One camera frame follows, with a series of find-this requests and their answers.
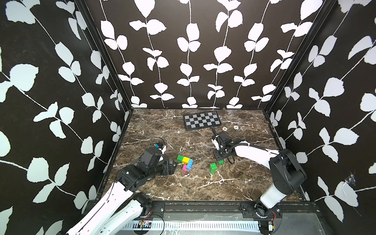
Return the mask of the pink lego brick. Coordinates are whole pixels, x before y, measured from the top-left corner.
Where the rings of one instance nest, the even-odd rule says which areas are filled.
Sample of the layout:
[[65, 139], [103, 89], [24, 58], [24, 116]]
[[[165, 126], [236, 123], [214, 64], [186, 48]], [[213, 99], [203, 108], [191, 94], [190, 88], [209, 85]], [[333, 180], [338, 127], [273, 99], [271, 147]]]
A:
[[187, 172], [187, 171], [189, 170], [189, 169], [188, 169], [188, 165], [185, 164], [185, 165], [183, 166], [182, 170], [183, 170], [184, 172]]

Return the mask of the blue lego brick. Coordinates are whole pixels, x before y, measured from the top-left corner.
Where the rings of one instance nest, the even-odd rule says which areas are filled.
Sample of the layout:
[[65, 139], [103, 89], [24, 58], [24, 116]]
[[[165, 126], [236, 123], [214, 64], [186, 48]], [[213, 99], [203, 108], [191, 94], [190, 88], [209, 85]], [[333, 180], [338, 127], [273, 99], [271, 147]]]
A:
[[188, 162], [188, 164], [187, 164], [187, 170], [191, 170], [192, 166], [193, 166], [193, 160], [190, 159], [189, 162]]

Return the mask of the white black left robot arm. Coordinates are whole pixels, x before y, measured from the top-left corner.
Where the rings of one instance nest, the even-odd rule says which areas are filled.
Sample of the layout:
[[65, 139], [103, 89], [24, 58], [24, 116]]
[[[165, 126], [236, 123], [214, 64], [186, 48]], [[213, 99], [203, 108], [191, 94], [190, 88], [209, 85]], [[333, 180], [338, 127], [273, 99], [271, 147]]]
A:
[[150, 198], [137, 190], [155, 176], [174, 174], [177, 164], [165, 158], [165, 150], [165, 144], [149, 147], [120, 170], [106, 194], [67, 233], [114, 235], [135, 218], [151, 215]]

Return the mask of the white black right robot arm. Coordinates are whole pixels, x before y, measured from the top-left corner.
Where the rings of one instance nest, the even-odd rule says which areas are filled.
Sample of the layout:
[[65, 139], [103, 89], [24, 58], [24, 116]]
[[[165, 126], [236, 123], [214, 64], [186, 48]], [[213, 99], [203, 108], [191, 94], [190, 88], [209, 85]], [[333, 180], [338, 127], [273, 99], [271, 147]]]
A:
[[232, 140], [228, 133], [217, 133], [211, 128], [214, 156], [218, 161], [230, 157], [241, 157], [267, 167], [272, 176], [271, 186], [257, 199], [254, 208], [256, 214], [265, 218], [272, 209], [287, 196], [292, 195], [307, 179], [307, 174], [299, 164], [296, 156], [288, 149], [271, 150], [255, 146], [242, 139]]

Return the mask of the black grey checkerboard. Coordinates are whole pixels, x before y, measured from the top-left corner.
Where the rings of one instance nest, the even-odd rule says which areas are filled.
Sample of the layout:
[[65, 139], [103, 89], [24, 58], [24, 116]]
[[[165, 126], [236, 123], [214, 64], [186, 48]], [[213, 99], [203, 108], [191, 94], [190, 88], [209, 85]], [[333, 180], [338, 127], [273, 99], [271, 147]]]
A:
[[182, 117], [187, 131], [221, 126], [217, 111], [183, 115]]

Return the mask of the black front frame rail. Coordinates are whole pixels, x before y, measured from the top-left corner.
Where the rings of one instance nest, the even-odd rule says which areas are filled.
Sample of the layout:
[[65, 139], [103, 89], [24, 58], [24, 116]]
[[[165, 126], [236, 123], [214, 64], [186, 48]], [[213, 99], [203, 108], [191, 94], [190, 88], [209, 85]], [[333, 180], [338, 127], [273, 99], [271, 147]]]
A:
[[165, 216], [168, 212], [176, 213], [240, 213], [243, 218], [254, 220], [271, 220], [282, 218], [287, 213], [320, 213], [318, 206], [313, 202], [281, 202], [271, 209], [267, 217], [257, 215], [253, 201], [151, 201], [142, 204], [141, 215]]

